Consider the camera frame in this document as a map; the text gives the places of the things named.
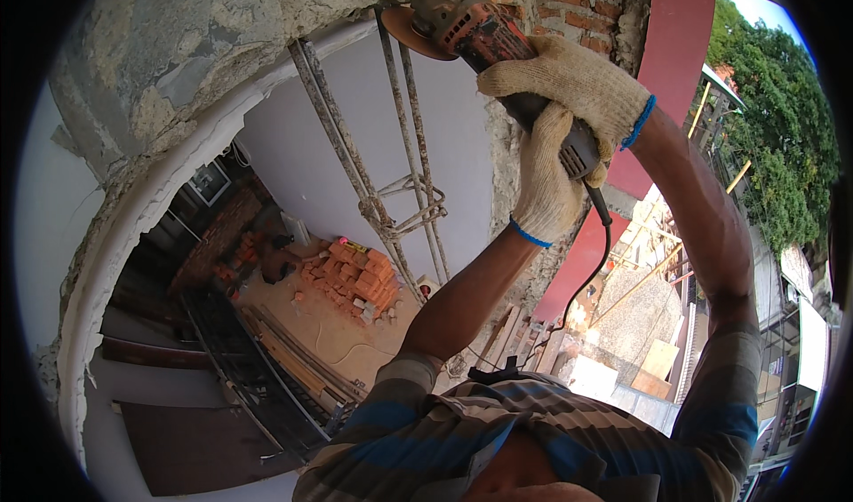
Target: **blue glove cuff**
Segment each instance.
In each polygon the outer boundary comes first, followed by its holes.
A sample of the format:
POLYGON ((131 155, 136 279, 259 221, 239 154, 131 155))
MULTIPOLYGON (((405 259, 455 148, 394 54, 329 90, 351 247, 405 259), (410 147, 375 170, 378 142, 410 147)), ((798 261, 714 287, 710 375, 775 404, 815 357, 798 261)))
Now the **blue glove cuff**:
POLYGON ((513 219, 513 217, 511 215, 509 216, 509 226, 515 228, 515 230, 517 230, 517 232, 521 234, 522 238, 527 239, 531 243, 537 244, 537 245, 539 245, 545 249, 549 248, 553 244, 553 243, 547 243, 545 241, 542 241, 541 239, 536 239, 533 236, 531 236, 529 233, 527 233, 526 231, 522 230, 521 227, 518 225, 517 222, 515 222, 515 219, 513 219))
POLYGON ((619 147, 619 151, 622 152, 626 148, 634 145, 634 141, 637 141, 637 136, 640 135, 640 130, 642 129, 642 125, 646 123, 648 120, 648 116, 652 114, 652 110, 654 109, 654 103, 657 101, 654 95, 650 95, 648 100, 646 101, 646 108, 640 113, 640 118, 637 119, 637 122, 634 124, 634 129, 631 130, 631 135, 622 139, 622 146, 619 147))

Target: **hand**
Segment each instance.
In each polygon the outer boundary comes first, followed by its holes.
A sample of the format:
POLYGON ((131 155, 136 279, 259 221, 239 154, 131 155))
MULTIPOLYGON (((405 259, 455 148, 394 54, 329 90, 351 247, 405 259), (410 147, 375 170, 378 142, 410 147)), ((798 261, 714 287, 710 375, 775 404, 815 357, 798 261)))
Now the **hand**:
MULTIPOLYGON (((479 90, 492 97, 535 92, 561 103, 586 121, 598 139, 602 162, 613 157, 614 146, 627 148, 654 108, 654 95, 601 55, 559 36, 532 36, 539 56, 533 60, 504 61, 477 78, 479 90)), ((606 177, 604 165, 587 182, 599 187, 606 177)))
POLYGON ((521 141, 521 185, 510 223, 528 241, 549 247, 578 219, 583 184, 569 179, 558 153, 572 115, 552 102, 521 141))

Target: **grinder body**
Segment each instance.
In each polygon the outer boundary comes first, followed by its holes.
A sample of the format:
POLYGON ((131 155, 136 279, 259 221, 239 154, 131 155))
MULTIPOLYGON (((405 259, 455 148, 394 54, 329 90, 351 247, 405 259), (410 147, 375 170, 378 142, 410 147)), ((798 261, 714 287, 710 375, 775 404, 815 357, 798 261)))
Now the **grinder body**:
MULTIPOLYGON (((412 29, 441 51, 459 56, 477 73, 504 60, 532 60, 536 49, 512 18, 490 0, 412 0, 412 29)), ((528 133, 551 102, 541 95, 520 92, 500 98, 506 112, 528 133)), ((575 119, 563 139, 560 162, 570 179, 586 176, 598 164, 599 153, 589 125, 575 119)))

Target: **angle grinder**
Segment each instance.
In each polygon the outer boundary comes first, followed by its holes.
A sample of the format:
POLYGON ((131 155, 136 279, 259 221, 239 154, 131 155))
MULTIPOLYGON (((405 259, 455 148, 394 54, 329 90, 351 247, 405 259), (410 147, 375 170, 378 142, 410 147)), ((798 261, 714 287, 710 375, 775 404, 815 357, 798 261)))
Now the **angle grinder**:
MULTIPOLYGON (((386 8, 379 21, 395 39, 415 52, 434 60, 462 58, 477 73, 500 61, 532 60, 538 56, 512 17, 491 0, 412 0, 411 7, 386 8)), ((533 132, 533 124, 551 102, 532 92, 519 92, 498 100, 528 134, 533 132)), ((582 179, 595 168, 599 153, 588 124, 574 120, 571 131, 563 139, 559 157, 569 179, 582 179)), ((602 269, 610 252, 613 219, 601 190, 590 187, 585 181, 583 185, 602 219, 606 247, 602 262, 568 299, 563 324, 553 331, 565 327, 571 302, 602 269)), ((544 343, 533 347, 518 368, 523 367, 544 343)))

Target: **sky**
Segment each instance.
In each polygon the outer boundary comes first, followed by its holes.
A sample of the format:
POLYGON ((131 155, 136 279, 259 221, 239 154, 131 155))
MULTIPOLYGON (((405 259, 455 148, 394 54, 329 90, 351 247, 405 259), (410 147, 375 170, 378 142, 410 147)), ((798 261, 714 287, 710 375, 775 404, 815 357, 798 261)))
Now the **sky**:
POLYGON ((804 47, 805 41, 797 31, 797 27, 791 17, 788 17, 785 8, 779 6, 775 2, 769 0, 730 0, 735 6, 738 6, 738 11, 744 16, 749 24, 755 24, 758 19, 764 19, 764 23, 768 28, 782 28, 784 32, 790 34, 794 41, 800 43, 804 47))

